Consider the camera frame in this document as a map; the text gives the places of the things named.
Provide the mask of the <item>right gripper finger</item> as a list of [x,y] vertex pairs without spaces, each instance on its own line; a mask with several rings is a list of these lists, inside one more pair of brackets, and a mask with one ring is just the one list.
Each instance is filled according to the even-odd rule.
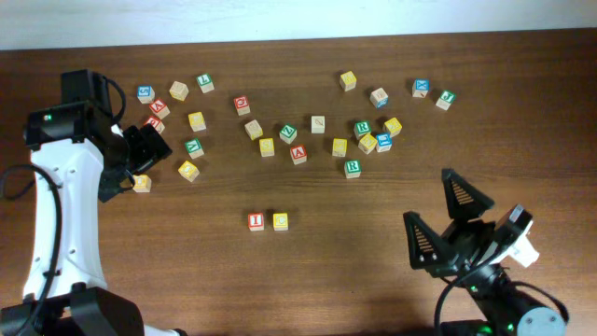
[[413,211],[403,214],[410,267],[413,270],[450,267],[457,253]]
[[451,219],[471,220],[479,218],[487,210],[493,208],[493,199],[469,184],[452,168],[441,170],[441,180],[448,214]]

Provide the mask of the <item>red I block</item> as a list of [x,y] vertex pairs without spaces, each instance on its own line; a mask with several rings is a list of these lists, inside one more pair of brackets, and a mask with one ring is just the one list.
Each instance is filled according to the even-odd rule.
[[248,228],[250,231],[264,231],[265,222],[262,213],[252,213],[248,215]]

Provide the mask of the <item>yellow C block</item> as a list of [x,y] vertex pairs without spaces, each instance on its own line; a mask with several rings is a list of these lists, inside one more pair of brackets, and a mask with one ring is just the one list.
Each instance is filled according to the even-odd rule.
[[288,214],[275,213],[273,215],[273,228],[276,231],[287,231],[289,229]]

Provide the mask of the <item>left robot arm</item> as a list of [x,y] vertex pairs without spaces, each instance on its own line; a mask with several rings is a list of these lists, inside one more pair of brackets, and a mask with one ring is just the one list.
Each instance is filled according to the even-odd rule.
[[27,164],[36,192],[33,261],[22,302],[1,311],[4,335],[161,335],[137,305],[104,279],[98,204],[132,189],[134,179],[172,151],[147,124],[120,128],[109,91],[118,84],[88,69],[61,75],[61,102],[28,116]]

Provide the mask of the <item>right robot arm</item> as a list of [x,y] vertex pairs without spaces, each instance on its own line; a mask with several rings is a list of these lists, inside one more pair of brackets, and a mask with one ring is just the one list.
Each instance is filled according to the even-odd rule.
[[[404,213],[410,266],[446,282],[436,303],[436,335],[563,335],[570,315],[550,296],[550,305],[530,295],[533,285],[513,281],[501,262],[516,260],[528,267],[539,254],[528,239],[533,215],[513,206],[500,220],[485,222],[493,200],[452,168],[441,172],[451,224],[437,234],[414,212]],[[463,288],[483,314],[481,320],[443,321],[444,303],[455,288]]]

